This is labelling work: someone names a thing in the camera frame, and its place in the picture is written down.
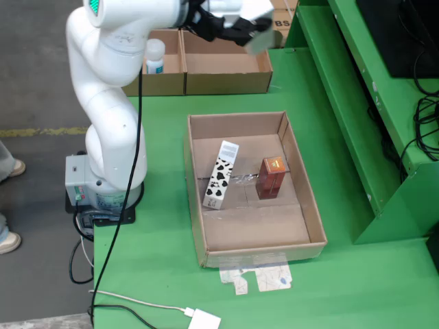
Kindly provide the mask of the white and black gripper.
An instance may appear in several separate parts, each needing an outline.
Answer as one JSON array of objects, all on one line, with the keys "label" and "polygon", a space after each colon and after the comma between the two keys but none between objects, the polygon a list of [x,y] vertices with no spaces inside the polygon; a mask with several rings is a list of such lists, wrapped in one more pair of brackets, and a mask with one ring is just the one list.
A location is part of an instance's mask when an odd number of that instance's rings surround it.
[{"label": "white and black gripper", "polygon": [[224,28],[220,32],[222,40],[233,41],[240,47],[246,46],[252,39],[261,35],[272,27],[272,19],[261,17],[248,21],[241,16],[242,0],[207,0],[205,10],[217,18],[235,20],[232,27]]}]

